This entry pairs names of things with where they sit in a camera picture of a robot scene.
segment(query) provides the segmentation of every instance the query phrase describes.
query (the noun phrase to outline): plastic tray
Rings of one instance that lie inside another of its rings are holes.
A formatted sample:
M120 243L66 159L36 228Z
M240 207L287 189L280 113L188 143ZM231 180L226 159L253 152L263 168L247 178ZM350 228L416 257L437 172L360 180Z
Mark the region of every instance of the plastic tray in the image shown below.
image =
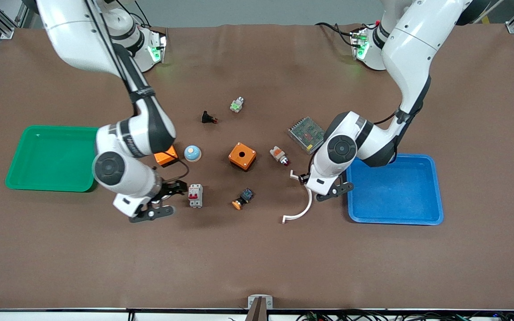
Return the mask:
M84 192L92 187L98 128L30 126L21 135L5 184L10 189Z
M437 225L443 208L434 159L398 154L396 161L371 168L355 159L346 171L348 214L359 223Z

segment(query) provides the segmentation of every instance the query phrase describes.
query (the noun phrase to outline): circuit board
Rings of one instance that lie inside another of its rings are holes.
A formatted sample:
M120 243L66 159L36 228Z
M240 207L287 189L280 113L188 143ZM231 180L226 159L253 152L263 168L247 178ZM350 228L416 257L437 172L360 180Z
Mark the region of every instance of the circuit board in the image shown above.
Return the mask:
M289 136L304 149L312 154L324 142L324 130L310 117L302 118L288 130Z

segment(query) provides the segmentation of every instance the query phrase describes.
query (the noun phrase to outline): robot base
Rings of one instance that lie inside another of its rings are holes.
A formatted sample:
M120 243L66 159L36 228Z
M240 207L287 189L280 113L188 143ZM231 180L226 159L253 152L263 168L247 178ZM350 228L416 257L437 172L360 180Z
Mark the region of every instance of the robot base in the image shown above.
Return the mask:
M352 49L352 54L354 55L355 59L362 61L366 67L373 70L382 71L386 70L386 67L384 67L384 62L382 61L382 50L374 45L372 41L374 30L376 29L365 28L359 31L360 34L365 34L367 36L366 38L368 39L368 45L361 55L359 55L359 50L357 48Z

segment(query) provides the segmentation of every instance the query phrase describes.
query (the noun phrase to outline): orange box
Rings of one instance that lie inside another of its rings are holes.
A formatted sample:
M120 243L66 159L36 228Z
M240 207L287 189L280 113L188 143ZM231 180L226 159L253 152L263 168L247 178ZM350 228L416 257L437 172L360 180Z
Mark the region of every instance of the orange box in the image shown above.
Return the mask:
M168 154L172 155L173 157L171 157L163 152L158 152L158 153L154 154L154 157L156 158L156 162L161 167L166 167L166 166L172 165L173 163L178 161L178 153L176 153L176 149L174 148L174 145L172 145L169 148L169 150L167 150L166 152Z
M256 157L257 153L254 150L241 143L237 143L229 154L230 162L241 167L244 171L249 169Z

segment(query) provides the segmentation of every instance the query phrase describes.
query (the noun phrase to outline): black cable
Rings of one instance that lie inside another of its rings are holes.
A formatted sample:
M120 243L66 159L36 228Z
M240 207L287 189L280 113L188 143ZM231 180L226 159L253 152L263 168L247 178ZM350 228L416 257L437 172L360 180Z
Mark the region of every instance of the black cable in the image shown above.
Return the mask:
M385 317L384 315L381 315L380 313L377 313L376 311L372 311L371 313L374 317L379 316L379 317L382 317L385 321L389 321L387 317Z
M311 158L308 160L308 167L307 167L308 173L311 173L312 159L315 157L316 152L318 152L318 150L315 150L315 152L312 153Z
M392 115L386 117L385 119L380 120L379 122L375 122L374 125L378 125L378 124L381 124L381 123L389 120L390 118L394 117L395 114L396 114L396 112L392 112Z
M343 32L340 30L340 28L338 27L338 24L334 24L334 27L336 28L338 34L340 35L340 38L342 39L342 41L344 41L347 45L350 45L351 47L355 47L355 48L360 48L361 46L360 45L355 45L353 43L350 43L348 42L345 38L344 38L344 35L343 35Z
M151 26L151 24L149 24L149 21L148 21L148 17L144 14L144 12L142 11L142 8L140 8L140 4L138 4L138 2L136 0L134 0L134 3L136 4L136 6L138 7L138 10L140 10L140 12L142 12L142 15L144 16L144 19L146 20L146 23Z
M362 26L363 26L364 28L366 28L366 29L370 29L370 30L374 30L374 29L377 27L377 25L374 25L373 27L368 27L368 25L366 25L366 24L362 24Z
M478 315L479 313L481 313L481 311L477 311L475 313L473 313L473 315L471 315L471 317L468 317L467 319L468 320L471 320L472 317L475 317L476 315Z
M122 79L122 82L124 83L124 86L126 87L126 90L130 93L130 86L128 85L128 81L126 80L126 77L124 76L124 73L122 73L122 69L120 68L120 65L118 64L118 60L116 58L116 53L113 53L112 48L112 42L110 42L110 33L108 32L108 27L106 26L106 21L104 20L104 16L102 16L102 13L99 13L99 16L102 20L102 23L104 24L104 28L106 29L106 34L108 35L108 42L106 42L106 38L104 38L104 34L102 33L102 30L100 30L100 26L98 25L98 19L94 16L94 13L92 12L91 6L95 5L89 4L89 0L85 0L84 4L86 4L86 8L88 9L88 13L90 13L90 16L92 17L92 20L94 21L94 24L96 25L96 29L98 34L100 35L100 38L102 39L102 42L104 42L104 45L106 46L106 50L108 51L108 55L110 55L110 59L112 59L112 63L114 63L114 66L116 67L116 70L120 74L120 78Z
M121 6L121 7L124 9L124 11L125 11L127 14L131 14L131 13L128 11L128 9L127 9L123 4L121 4L121 3L120 3L120 1L119 1L119 0L116 0L116 2L118 3L118 5L119 5L119 6Z
M176 176L176 177L171 178L171 179L166 179L166 180L162 181L162 184L164 184L164 183L168 183L168 182L170 182L170 181L177 181L177 180L178 180L178 179L180 179L180 178L184 178L184 177L186 177L186 175L188 175L188 174L190 173L190 167L189 167L189 166L187 166L187 164L186 164L186 163L184 163L184 162L183 162L183 160L181 160L181 159L179 159L178 157L175 157L175 156L173 156L173 155L171 155L171 154L168 154L167 152L163 152L163 153L164 153L164 154L166 154L166 155L168 155L168 156L170 156L171 158L177 159L177 160L178 160L178 162L182 163L182 165L183 165L184 167L186 167L186 173L185 173L185 174L183 174L183 175L180 175L180 176Z
M325 321L334 321L332 317L328 316L328 314L319 314L319 316L325 319Z
M130 15L131 15L131 16L135 16L137 19L140 19L140 25L141 25L142 27L144 27L144 26L148 26L148 25L144 22L144 19L143 19L141 16L139 16L139 15L135 14L134 12L131 12L131 13L130 13Z
M318 24L315 24L315 26L325 26L325 27L329 27L332 31L334 31L335 33L341 33L342 35L348 35L350 36L349 33L343 33L342 31L339 31L337 30L337 28L333 27L332 25L330 24L327 24L326 22L319 22Z
M339 34L340 35L340 38L342 39L342 41L344 41L344 43L346 43L347 45L350 45L351 47L355 47L355 48L360 48L360 45L355 45L349 41L347 41L344 37L345 35L349 36L350 37L350 33L345 33L343 31L340 30L340 27L338 26L338 24L334 24L334 27L327 24L326 22L319 22L318 24L315 24L315 26L327 26L329 27L332 31L334 31L335 33Z

